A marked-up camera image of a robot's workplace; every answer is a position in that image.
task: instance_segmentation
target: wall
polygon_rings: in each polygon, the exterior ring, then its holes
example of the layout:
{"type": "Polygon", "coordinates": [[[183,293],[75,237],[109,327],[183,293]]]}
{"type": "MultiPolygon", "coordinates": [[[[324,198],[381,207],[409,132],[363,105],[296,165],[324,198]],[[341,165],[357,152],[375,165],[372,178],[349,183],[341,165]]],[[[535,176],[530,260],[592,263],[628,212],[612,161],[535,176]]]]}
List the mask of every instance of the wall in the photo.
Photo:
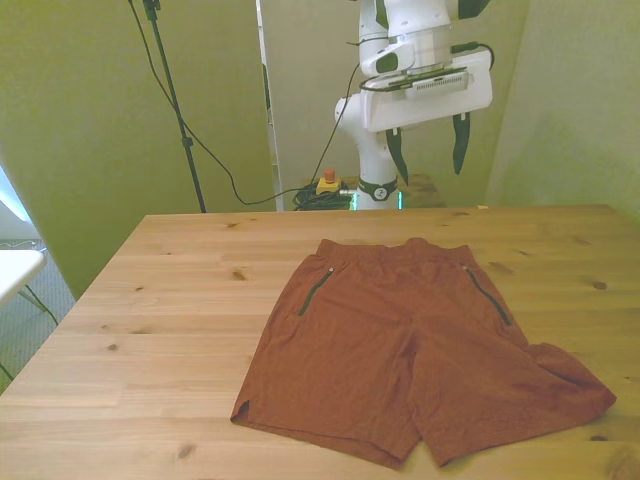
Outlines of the wall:
{"type": "MultiPolygon", "coordinates": [[[[246,198],[272,195],[255,2],[164,0],[159,17],[185,118],[246,198]]],[[[5,170],[75,295],[144,215],[198,211],[127,1],[5,0],[0,71],[5,170]]],[[[195,155],[209,210],[240,210],[195,155]]]]}
{"type": "MultiPolygon", "coordinates": [[[[498,55],[493,71],[495,101],[491,108],[474,114],[463,175],[456,177],[453,172],[455,136],[451,119],[406,132],[404,156],[410,171],[430,173],[451,206],[484,201],[528,3],[495,0],[479,18],[453,27],[457,42],[490,43],[498,55]]],[[[346,42],[358,41],[359,12],[359,2],[345,0],[262,2],[284,188],[300,186],[311,177],[326,145],[335,123],[335,105],[345,95],[358,62],[358,48],[346,42]]],[[[355,146],[339,132],[324,166],[337,167],[343,175],[357,175],[358,163],[355,146]]]]}
{"type": "Polygon", "coordinates": [[[640,3],[532,0],[488,198],[640,219],[640,3]]]}

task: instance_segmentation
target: wire bundle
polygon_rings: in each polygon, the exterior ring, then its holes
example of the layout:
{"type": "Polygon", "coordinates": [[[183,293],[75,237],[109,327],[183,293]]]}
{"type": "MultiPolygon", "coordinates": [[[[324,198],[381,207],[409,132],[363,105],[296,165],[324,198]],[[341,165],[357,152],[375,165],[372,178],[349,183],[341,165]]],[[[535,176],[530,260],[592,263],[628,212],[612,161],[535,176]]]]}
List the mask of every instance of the wire bundle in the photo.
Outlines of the wire bundle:
{"type": "MultiPolygon", "coordinates": [[[[341,195],[340,191],[325,192],[320,195],[316,194],[318,182],[303,187],[293,198],[293,204],[296,206],[295,211],[309,210],[348,210],[352,197],[351,195],[341,195]]],[[[349,186],[342,182],[341,190],[348,190],[349,186]]]]}

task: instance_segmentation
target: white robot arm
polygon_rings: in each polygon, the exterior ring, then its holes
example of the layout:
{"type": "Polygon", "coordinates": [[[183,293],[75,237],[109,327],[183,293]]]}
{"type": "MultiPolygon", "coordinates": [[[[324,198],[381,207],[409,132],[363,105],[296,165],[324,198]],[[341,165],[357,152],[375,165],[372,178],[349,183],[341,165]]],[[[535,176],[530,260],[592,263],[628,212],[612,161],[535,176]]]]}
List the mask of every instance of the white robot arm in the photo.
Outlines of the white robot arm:
{"type": "Polygon", "coordinates": [[[397,172],[409,181],[401,128],[453,117],[460,173],[470,112],[493,99],[492,54],[452,54],[451,23],[478,16],[489,1],[362,0],[360,64],[371,78],[336,108],[360,153],[359,208],[398,208],[397,172]]]}

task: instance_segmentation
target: floor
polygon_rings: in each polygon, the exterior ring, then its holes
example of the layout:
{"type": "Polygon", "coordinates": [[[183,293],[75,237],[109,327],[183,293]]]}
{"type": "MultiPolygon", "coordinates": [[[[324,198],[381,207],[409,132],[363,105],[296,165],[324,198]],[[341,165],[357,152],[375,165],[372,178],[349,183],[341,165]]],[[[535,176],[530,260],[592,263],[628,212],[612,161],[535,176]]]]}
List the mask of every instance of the floor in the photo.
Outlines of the floor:
{"type": "MultiPolygon", "coordinates": [[[[15,249],[43,250],[42,241],[26,241],[15,249]]],[[[12,250],[20,240],[0,240],[0,250],[12,250]]],[[[47,265],[29,284],[58,321],[62,320],[75,300],[64,282],[58,267],[44,250],[47,265]]],[[[17,375],[51,335],[55,324],[49,315],[20,296],[13,298],[0,309],[0,362],[12,375],[17,375]]],[[[9,379],[0,372],[0,393],[9,386],[9,379]]]]}

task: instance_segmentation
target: white table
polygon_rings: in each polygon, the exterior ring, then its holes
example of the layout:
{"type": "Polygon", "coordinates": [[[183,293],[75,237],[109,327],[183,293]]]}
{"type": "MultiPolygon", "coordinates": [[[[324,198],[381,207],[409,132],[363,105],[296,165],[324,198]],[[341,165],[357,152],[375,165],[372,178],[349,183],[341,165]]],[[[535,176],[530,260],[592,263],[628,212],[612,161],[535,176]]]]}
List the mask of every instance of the white table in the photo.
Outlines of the white table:
{"type": "MultiPolygon", "coordinates": [[[[21,295],[40,310],[51,315],[57,325],[58,321],[55,316],[28,285],[46,263],[45,256],[34,250],[0,250],[0,308],[4,307],[15,295],[21,295]],[[31,295],[22,291],[25,287],[31,295]]],[[[2,364],[0,364],[0,370],[13,380],[12,375],[2,364]]]]}

